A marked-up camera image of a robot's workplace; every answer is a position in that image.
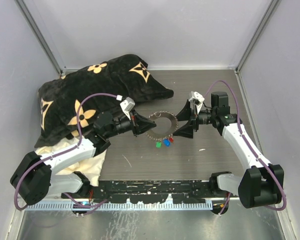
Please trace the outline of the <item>blue key tag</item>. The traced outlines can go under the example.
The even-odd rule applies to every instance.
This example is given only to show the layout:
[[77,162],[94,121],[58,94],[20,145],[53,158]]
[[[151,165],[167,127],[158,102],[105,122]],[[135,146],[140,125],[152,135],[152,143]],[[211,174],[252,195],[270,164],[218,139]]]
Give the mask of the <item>blue key tag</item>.
[[169,147],[171,145],[171,142],[169,141],[169,139],[164,139],[163,141],[163,144],[166,146],[166,147]]

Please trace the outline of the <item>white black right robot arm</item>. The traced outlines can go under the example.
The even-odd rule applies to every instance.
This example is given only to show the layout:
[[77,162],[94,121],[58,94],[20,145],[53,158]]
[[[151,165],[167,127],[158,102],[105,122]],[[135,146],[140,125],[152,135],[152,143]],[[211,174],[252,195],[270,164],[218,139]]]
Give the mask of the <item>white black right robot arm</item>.
[[176,116],[186,123],[173,136],[192,139],[201,125],[212,125],[232,147],[245,170],[243,176],[229,171],[212,173],[208,182],[210,193],[215,197],[235,195],[247,209],[272,208],[279,203],[285,207],[283,168],[273,165],[256,147],[239,115],[231,113],[228,94],[224,91],[211,93],[211,106],[202,110],[204,101],[200,93],[190,92],[185,106]]

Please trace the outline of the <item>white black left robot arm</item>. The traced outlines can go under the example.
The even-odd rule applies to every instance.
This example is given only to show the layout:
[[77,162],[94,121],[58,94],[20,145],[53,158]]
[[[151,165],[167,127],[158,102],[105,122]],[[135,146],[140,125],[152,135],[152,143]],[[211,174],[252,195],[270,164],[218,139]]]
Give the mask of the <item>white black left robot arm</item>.
[[74,193],[78,198],[85,198],[90,193],[90,183],[83,173],[58,173],[75,163],[104,153],[111,145],[111,137],[126,132],[138,136],[154,127],[154,121],[135,110],[118,119],[114,119],[108,111],[102,112],[97,116],[93,129],[80,142],[42,155],[34,151],[27,153],[10,178],[10,184],[15,188],[14,196],[20,196],[27,206],[35,205],[53,194]]

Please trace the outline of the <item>green key tag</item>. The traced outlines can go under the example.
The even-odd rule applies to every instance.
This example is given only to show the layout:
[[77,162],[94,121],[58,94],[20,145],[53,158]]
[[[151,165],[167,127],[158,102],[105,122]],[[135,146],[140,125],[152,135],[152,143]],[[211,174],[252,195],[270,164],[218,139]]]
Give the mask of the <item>green key tag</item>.
[[157,148],[160,148],[162,146],[162,143],[161,142],[156,142],[156,147]]

